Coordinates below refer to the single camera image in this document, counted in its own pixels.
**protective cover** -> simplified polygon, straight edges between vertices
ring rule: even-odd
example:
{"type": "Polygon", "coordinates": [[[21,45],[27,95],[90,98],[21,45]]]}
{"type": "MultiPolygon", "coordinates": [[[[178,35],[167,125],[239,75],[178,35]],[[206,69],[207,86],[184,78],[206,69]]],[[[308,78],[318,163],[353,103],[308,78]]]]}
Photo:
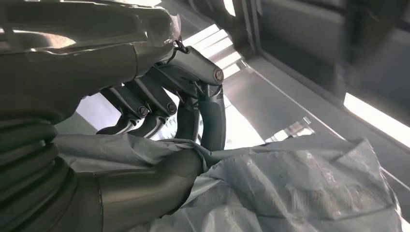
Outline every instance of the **protective cover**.
{"type": "Polygon", "coordinates": [[[367,140],[309,135],[215,152],[131,135],[67,135],[56,143],[78,172],[146,168],[171,152],[197,149],[205,173],[188,200],[131,232],[402,231],[395,194],[367,140]]]}

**robotic hand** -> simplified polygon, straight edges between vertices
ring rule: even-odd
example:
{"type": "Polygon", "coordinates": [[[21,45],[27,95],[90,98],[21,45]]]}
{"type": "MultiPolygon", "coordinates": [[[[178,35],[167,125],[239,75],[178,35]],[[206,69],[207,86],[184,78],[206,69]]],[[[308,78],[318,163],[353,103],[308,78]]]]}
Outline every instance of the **robotic hand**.
{"type": "MultiPolygon", "coordinates": [[[[202,172],[192,150],[148,170],[77,174],[52,143],[53,124],[86,95],[120,83],[149,94],[145,78],[172,69],[167,62],[179,33],[178,19],[162,8],[98,0],[0,3],[0,231],[123,231],[179,208],[202,172]]],[[[195,83],[201,113],[212,108],[210,117],[224,119],[220,83],[195,83]]],[[[139,108],[134,102],[130,112],[146,116],[139,108]]]]}

